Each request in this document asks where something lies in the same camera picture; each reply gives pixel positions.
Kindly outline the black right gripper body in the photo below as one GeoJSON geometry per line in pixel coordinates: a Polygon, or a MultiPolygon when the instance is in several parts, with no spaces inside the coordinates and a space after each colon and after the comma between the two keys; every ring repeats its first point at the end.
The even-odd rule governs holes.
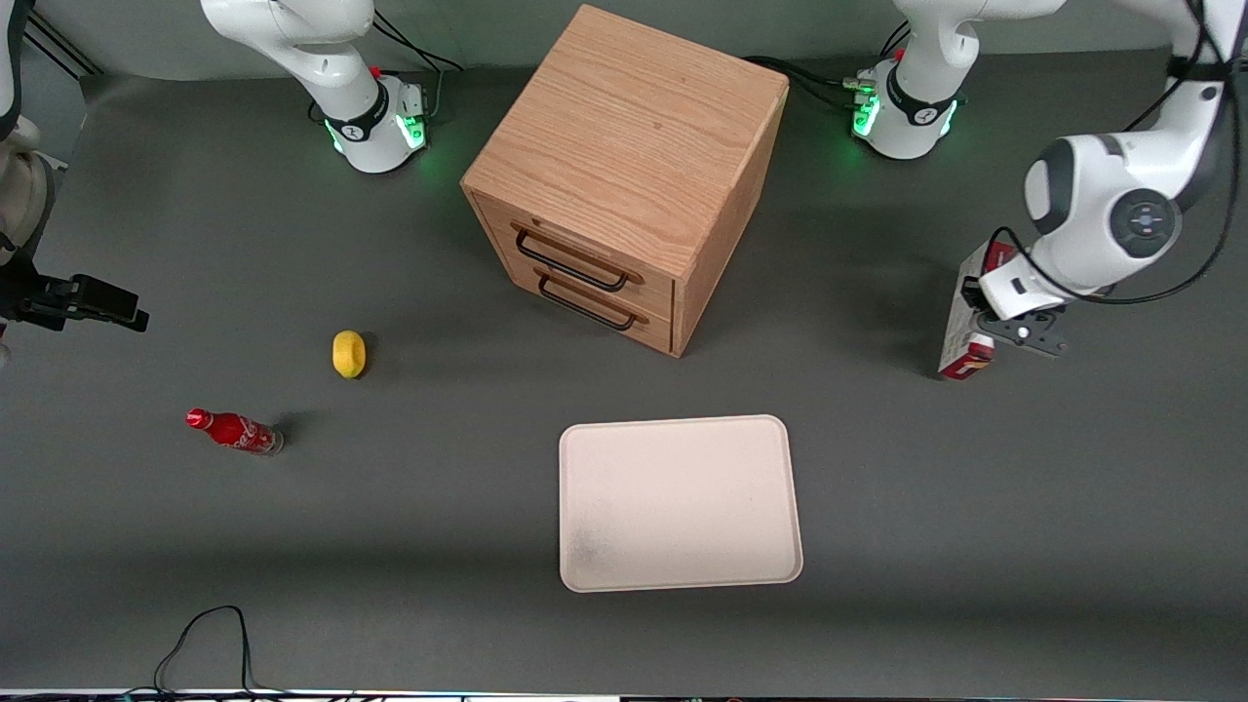
{"type": "Polygon", "coordinates": [[[16,252],[1,267],[1,315],[10,324],[65,329],[67,281],[41,275],[30,254],[16,252]]]}

